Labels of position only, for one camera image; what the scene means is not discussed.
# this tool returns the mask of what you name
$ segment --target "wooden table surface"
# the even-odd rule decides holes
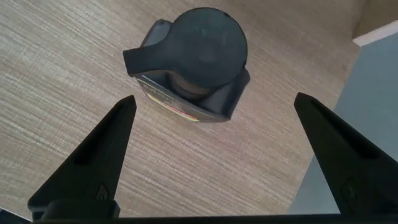
[[[359,52],[364,1],[0,1],[0,207],[26,203],[98,121],[133,94],[137,114],[116,194],[121,216],[285,213],[312,150],[302,91],[334,107]],[[192,123],[151,102],[122,51],[160,18],[229,13],[248,39],[251,82],[227,123]]]

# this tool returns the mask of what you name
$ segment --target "textured tabletop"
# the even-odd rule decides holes
[[[157,19],[213,6],[243,28],[251,82],[232,120],[198,124],[151,102],[124,67]],[[0,207],[26,203],[133,94],[121,216],[285,213],[312,157],[298,91],[334,107],[359,52],[363,1],[0,1]]]

